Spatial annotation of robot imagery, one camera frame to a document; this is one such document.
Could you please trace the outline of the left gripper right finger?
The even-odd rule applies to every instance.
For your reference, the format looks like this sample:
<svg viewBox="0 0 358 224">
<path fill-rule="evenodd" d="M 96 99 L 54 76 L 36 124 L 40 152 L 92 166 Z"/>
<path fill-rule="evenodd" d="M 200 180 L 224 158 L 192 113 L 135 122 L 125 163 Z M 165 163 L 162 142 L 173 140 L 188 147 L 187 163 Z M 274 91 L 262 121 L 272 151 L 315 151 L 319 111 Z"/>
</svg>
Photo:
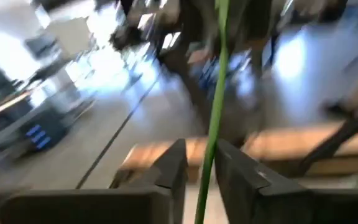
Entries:
<svg viewBox="0 0 358 224">
<path fill-rule="evenodd" d="M 216 178 L 230 224 L 358 224 L 358 189 L 310 189 L 225 140 Z"/>
</svg>

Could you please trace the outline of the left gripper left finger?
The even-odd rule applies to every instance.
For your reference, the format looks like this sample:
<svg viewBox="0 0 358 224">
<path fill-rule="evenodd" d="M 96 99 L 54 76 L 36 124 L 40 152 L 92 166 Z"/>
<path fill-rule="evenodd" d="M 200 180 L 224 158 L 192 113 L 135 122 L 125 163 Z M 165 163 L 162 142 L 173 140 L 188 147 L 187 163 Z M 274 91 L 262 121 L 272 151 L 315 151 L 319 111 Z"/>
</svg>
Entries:
<svg viewBox="0 0 358 224">
<path fill-rule="evenodd" d="M 0 208 L 0 224 L 182 224 L 187 167 L 185 140 L 179 139 L 115 189 L 15 194 Z"/>
</svg>

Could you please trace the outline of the yellow artificial tulip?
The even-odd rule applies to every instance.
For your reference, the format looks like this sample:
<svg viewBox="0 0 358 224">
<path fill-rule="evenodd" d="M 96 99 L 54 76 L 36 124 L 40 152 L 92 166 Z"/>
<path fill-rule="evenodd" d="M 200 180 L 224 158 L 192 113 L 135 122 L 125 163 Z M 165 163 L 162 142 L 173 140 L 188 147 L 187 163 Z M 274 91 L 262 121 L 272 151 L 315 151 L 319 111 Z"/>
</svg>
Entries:
<svg viewBox="0 0 358 224">
<path fill-rule="evenodd" d="M 211 110 L 211 119 L 209 122 L 208 142 L 205 150 L 203 168 L 201 171 L 201 183 L 198 194 L 197 208 L 195 214 L 195 224 L 204 223 L 206 210 L 206 201 L 208 197 L 209 181 L 214 161 L 216 142 L 218 139 L 221 113 L 223 110 L 224 99 L 224 81 L 227 72 L 228 50 L 226 44 L 226 23 L 229 12 L 230 0 L 216 0 L 215 6 L 218 9 L 218 26 L 221 42 L 219 55 L 219 75 L 214 92 L 213 106 Z"/>
</svg>

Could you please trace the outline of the dark device with blue panel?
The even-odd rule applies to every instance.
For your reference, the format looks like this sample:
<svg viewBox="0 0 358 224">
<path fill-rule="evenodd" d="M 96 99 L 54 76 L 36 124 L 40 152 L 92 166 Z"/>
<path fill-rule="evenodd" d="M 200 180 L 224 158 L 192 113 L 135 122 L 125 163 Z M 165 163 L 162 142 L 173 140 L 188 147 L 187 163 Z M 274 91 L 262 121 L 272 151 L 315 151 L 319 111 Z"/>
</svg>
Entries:
<svg viewBox="0 0 358 224">
<path fill-rule="evenodd" d="M 41 105 L 32 110 L 19 108 L 9 112 L 10 123 L 14 124 L 20 118 L 30 115 L 32 111 L 35 111 L 35 115 L 14 131 L 14 145 L 22 143 L 24 146 L 21 148 L 25 152 L 39 152 L 54 147 L 67 135 L 68 127 L 63 122 L 63 115 L 48 105 Z"/>
</svg>

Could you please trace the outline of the black metal table frame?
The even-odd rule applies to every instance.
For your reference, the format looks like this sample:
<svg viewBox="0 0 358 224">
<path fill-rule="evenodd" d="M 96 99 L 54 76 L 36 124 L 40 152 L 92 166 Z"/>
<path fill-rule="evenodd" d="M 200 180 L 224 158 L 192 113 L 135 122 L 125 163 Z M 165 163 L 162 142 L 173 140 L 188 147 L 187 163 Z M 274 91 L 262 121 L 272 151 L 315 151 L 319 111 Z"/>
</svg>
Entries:
<svg viewBox="0 0 358 224">
<path fill-rule="evenodd" d="M 299 174 L 305 175 L 316 161 L 332 158 L 339 147 L 356 134 L 358 134 L 358 115 L 345 121 L 333 135 L 308 153 L 298 166 Z"/>
</svg>

